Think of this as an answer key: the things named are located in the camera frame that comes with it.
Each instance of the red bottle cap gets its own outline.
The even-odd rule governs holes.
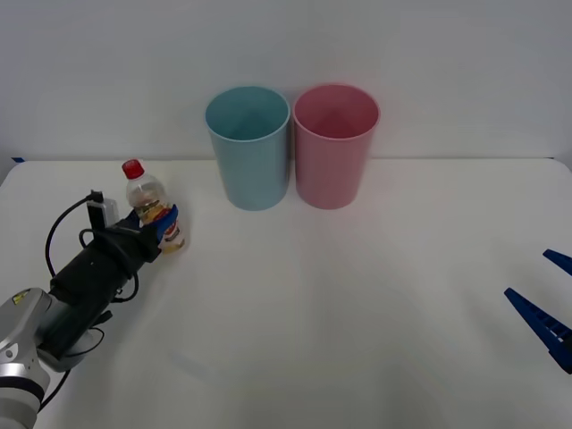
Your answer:
[[[137,179],[145,172],[138,159],[130,159],[129,161],[126,161],[123,163],[122,169],[129,180]]]

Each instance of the pink cup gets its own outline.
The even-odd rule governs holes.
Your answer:
[[[379,105],[362,89],[329,84],[302,94],[293,116],[299,195],[318,208],[347,206],[358,194]]]

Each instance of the cup rim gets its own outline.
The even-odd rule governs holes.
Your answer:
[[[365,131],[362,132],[361,134],[358,134],[356,136],[352,136],[352,137],[344,137],[342,139],[338,139],[335,137],[326,137],[326,136],[321,136],[320,134],[317,134],[311,130],[309,130],[308,128],[306,128],[304,125],[302,125],[302,123],[298,120],[298,117],[296,116],[296,105],[298,104],[298,101],[300,101],[300,99],[307,94],[310,91],[313,91],[314,89],[318,89],[318,88],[324,88],[324,87],[345,87],[345,88],[352,88],[355,89],[358,92],[361,92],[362,94],[366,95],[368,98],[370,98],[375,105],[375,108],[377,109],[377,120],[375,121],[375,124],[372,125],[372,127]],[[379,103],[377,103],[377,100],[375,100],[375,98],[369,94],[367,91],[363,90],[362,88],[356,87],[355,85],[350,85],[348,83],[339,83],[339,82],[331,82],[331,83],[319,83],[317,85],[314,85],[313,87],[310,87],[308,89],[306,89],[302,94],[299,95],[298,98],[296,98],[296,101],[294,102],[294,107],[292,109],[292,118],[294,118],[294,122],[296,123],[296,125],[298,125],[302,130],[304,130],[305,132],[307,132],[308,134],[311,134],[312,136],[318,137],[319,139],[322,140],[328,140],[328,141],[351,141],[351,140],[355,140],[355,139],[359,139],[360,137],[365,136],[366,134],[372,132],[375,130],[375,127],[377,127],[379,121],[382,119],[382,109],[379,106]]]
[[[251,139],[251,140],[236,140],[236,139],[229,139],[228,137],[225,137],[221,134],[219,134],[218,132],[214,131],[210,125],[208,124],[208,121],[206,120],[206,111],[208,110],[208,107],[211,105],[211,103],[213,103],[213,101],[221,96],[222,94],[224,94],[225,92],[229,92],[232,91],[233,89],[241,89],[241,88],[261,88],[261,89],[265,89],[267,91],[273,92],[274,94],[276,94],[277,96],[279,96],[282,101],[286,104],[286,107],[288,108],[288,114],[286,114],[286,119],[284,120],[284,122],[282,123],[282,125],[280,127],[278,127],[276,130],[274,130],[273,132],[271,132],[270,134],[266,134],[263,137],[259,137],[258,139]],[[288,103],[288,100],[286,99],[286,97],[281,94],[279,91],[277,91],[276,89],[272,89],[269,87],[265,87],[262,85],[239,85],[238,87],[230,87],[225,89],[224,91],[219,92],[218,94],[216,94],[213,98],[211,98],[211,100],[208,102],[208,104],[206,105],[206,109],[205,109],[205,113],[203,114],[203,119],[205,121],[205,125],[208,128],[208,130],[213,133],[216,137],[219,137],[223,140],[226,141],[230,141],[233,143],[255,143],[257,141],[260,140],[264,140],[264,139],[268,139],[269,137],[272,137],[273,135],[279,133],[290,121],[290,117],[292,116],[292,109],[290,109],[290,103]]]

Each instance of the bottle label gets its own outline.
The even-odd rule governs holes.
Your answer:
[[[148,223],[158,221],[159,219],[167,216],[171,211],[171,208],[171,205],[165,204],[160,200],[155,200],[145,204],[144,206],[136,207],[135,213],[137,213],[141,222],[147,225]],[[176,240],[180,234],[181,230],[179,228],[179,221],[175,220],[165,231],[160,247],[163,250],[168,249],[170,246],[174,246],[175,248],[181,247],[183,242],[179,243],[181,240]]]

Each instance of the blue clamp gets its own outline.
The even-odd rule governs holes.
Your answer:
[[[572,275],[572,258],[550,249],[543,255]],[[506,289],[504,294],[548,348],[558,365],[568,374],[572,374],[572,330],[511,288]]]
[[[157,229],[157,241],[161,242],[163,239],[164,234],[169,229],[171,225],[175,223],[177,220],[177,216],[179,215],[179,209],[175,204],[172,205],[171,211],[165,217],[158,219],[152,223],[148,223],[147,226],[154,226]]]

